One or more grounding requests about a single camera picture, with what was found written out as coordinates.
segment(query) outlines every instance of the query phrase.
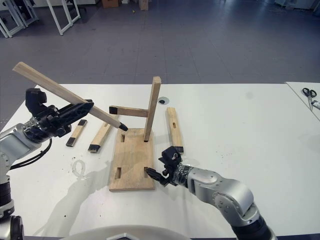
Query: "scissors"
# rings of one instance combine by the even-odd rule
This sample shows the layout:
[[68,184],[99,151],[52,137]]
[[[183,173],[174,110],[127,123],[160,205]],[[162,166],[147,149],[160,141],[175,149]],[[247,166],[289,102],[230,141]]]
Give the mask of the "scissors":
[[312,111],[313,106],[311,104],[312,102],[312,98],[314,98],[315,96],[317,96],[317,92],[315,90],[310,90],[309,88],[303,88],[302,89],[303,94],[308,98],[308,102],[309,102],[309,108]]

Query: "black cable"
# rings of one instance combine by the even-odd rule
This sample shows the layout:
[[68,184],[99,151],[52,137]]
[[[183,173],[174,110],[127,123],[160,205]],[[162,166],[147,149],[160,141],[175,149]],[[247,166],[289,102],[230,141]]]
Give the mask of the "black cable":
[[15,165],[12,165],[10,167],[10,170],[22,168],[22,167],[28,166],[28,165],[33,164],[34,162],[38,161],[40,158],[42,158],[49,151],[49,149],[51,148],[51,145],[52,145],[52,139],[49,140],[49,145],[45,148],[45,150],[41,151],[38,155],[35,155],[25,161],[22,161],[22,162],[15,164]]

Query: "black tape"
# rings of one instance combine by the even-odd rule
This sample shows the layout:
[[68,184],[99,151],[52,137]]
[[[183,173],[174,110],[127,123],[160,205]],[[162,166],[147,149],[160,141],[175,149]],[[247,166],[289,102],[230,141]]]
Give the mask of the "black tape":
[[117,115],[118,114],[118,108],[114,107],[114,106],[110,106],[109,107],[109,113]]
[[80,122],[78,123],[78,126],[84,126],[86,125],[86,123],[87,123],[87,120],[81,119]]
[[75,137],[70,137],[65,145],[67,147],[73,147],[75,145],[75,142],[76,142],[76,138]]
[[97,144],[90,144],[89,148],[88,148],[88,151],[89,152],[92,152],[92,153],[96,153],[98,152],[98,150],[101,148],[100,145],[97,145]]
[[184,147],[183,146],[174,146],[174,147],[180,154],[184,153]]
[[128,131],[127,126],[124,125],[122,122],[120,122],[120,123],[121,123],[121,125],[119,126],[119,128],[120,128],[121,130],[123,130],[123,131]]

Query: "wooden plank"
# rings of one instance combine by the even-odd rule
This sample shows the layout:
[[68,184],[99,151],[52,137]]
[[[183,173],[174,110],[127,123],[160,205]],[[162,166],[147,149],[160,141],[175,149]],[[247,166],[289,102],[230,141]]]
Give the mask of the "wooden plank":
[[132,107],[125,107],[125,106],[109,106],[109,113],[126,115],[126,116],[134,116],[134,117],[144,117],[144,118],[148,116],[147,109],[132,108]]
[[71,137],[69,138],[69,140],[66,142],[66,146],[67,147],[73,147],[78,138],[80,137],[82,131],[84,130],[85,126],[87,125],[87,120],[85,119],[81,119],[78,123],[78,125],[76,126],[75,130],[73,131]]
[[[13,71],[25,76],[27,79],[33,81],[44,89],[50,91],[51,93],[57,95],[58,97],[66,100],[71,104],[86,103],[87,101],[81,98],[80,96],[69,91],[65,87],[51,80],[47,76],[28,66],[24,62],[19,62],[14,68]],[[120,121],[114,119],[110,114],[96,107],[95,105],[91,108],[90,114],[101,119],[102,121],[109,123],[115,128],[121,128],[123,130],[128,129]]]
[[149,10],[149,1],[148,0],[139,0],[139,7],[141,11]]
[[88,148],[88,151],[91,153],[97,153],[98,150],[102,147],[104,144],[107,136],[109,135],[109,132],[111,130],[111,125],[107,122],[103,122],[102,126],[100,127],[99,131],[95,135],[94,139],[90,143],[90,146]]
[[109,191],[154,190],[155,182],[145,172],[154,166],[152,134],[144,142],[143,128],[118,130],[109,177]]
[[149,100],[148,117],[146,118],[145,127],[144,127],[145,142],[149,141],[152,124],[154,122],[160,86],[161,86],[161,78],[159,76],[154,76],[152,81],[150,100]]
[[170,129],[171,145],[176,148],[179,153],[184,152],[184,145],[182,142],[182,136],[180,132],[180,125],[176,109],[174,107],[167,107],[166,109],[167,123]]

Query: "wooden stick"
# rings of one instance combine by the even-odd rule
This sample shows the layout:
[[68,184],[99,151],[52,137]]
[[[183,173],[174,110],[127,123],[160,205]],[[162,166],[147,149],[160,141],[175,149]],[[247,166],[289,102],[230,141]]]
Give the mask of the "wooden stick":
[[184,145],[182,143],[182,137],[180,132],[180,126],[178,123],[176,109],[174,107],[167,107],[166,116],[170,129],[171,144],[176,148],[179,153],[184,152]]
[[109,132],[111,130],[110,124],[103,122],[102,126],[100,127],[99,131],[95,135],[94,139],[90,143],[90,146],[88,148],[88,151],[91,153],[97,153],[98,150],[102,147],[104,144]]
[[125,106],[109,106],[109,113],[134,117],[148,117],[148,110],[146,109]]
[[148,11],[149,1],[148,0],[139,0],[139,7],[141,11]]
[[[28,66],[24,62],[19,62],[13,68],[13,71],[21,74],[22,76],[25,76],[27,79],[33,81],[34,83],[38,84],[39,86],[43,87],[44,89],[50,91],[51,93],[57,95],[58,97],[66,100],[71,104],[79,104],[79,103],[87,102],[83,98],[79,97],[78,95],[69,91],[65,87],[51,80],[47,76],[43,75],[42,73]],[[125,131],[128,130],[128,128],[124,124],[114,119],[111,115],[101,110],[100,108],[96,107],[95,105],[91,108],[89,113],[97,117],[98,119],[101,119],[106,123],[109,123],[115,128],[120,128]]]
[[67,147],[73,147],[76,144],[76,141],[80,137],[80,134],[82,133],[83,129],[85,128],[87,122],[88,121],[85,119],[81,119],[79,121],[79,123],[76,126],[75,130],[73,131],[71,137],[69,138],[69,140],[65,144]]
[[152,124],[154,122],[160,86],[161,86],[161,78],[159,76],[154,76],[152,81],[150,100],[149,100],[148,117],[146,118],[145,127],[144,127],[143,138],[145,142],[149,141]]

